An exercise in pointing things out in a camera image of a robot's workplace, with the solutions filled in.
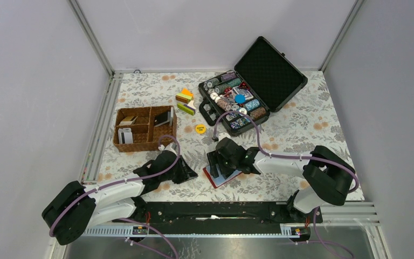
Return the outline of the red card holder wallet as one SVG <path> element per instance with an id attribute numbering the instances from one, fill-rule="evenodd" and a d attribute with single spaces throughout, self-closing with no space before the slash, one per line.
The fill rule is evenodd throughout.
<path id="1" fill-rule="evenodd" d="M 214 189 L 219 188 L 220 186 L 225 185 L 227 182 L 231 181 L 232 179 L 236 178 L 237 176 L 241 175 L 242 172 L 240 171 L 234 171 L 229 177 L 225 178 L 222 175 L 219 175 L 219 177 L 214 178 L 212 174 L 210 173 L 210 166 L 206 166 L 203 168 L 203 172 L 205 176 L 208 178 L 209 182 L 213 186 Z"/>

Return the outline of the black VIP card stack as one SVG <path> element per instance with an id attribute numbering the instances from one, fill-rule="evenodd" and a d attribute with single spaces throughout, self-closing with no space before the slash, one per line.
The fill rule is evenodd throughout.
<path id="1" fill-rule="evenodd" d="M 172 126 L 173 121 L 174 121 L 174 108 L 171 106 L 168 111 L 158 114 L 154 117 L 154 127 L 160 127 L 165 124 Z"/>

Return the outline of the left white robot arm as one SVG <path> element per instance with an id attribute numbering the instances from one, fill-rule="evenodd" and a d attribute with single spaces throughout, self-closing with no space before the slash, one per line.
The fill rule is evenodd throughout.
<path id="1" fill-rule="evenodd" d="M 130 218 L 141 221 L 146 214 L 142 195 L 160 184 L 181 184 L 198 177 L 175 143 L 161 146 L 160 154 L 136 168 L 125 178 L 84 186 L 79 181 L 68 183 L 42 212 L 49 235 L 59 244 L 70 244 L 85 230 L 107 221 Z"/>

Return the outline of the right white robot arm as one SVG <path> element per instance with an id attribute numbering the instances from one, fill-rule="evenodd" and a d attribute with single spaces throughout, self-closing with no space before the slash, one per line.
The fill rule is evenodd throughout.
<path id="1" fill-rule="evenodd" d="M 235 172 L 283 173 L 305 179 L 309 186 L 296 191 L 287 201 L 287 214 L 294 222 L 303 221 L 326 203 L 344 205 L 347 195 L 359 187 L 354 169 L 325 146 L 316 146 L 308 154 L 272 154 L 261 146 L 246 149 L 223 138 L 207 157 L 212 179 L 227 179 Z"/>

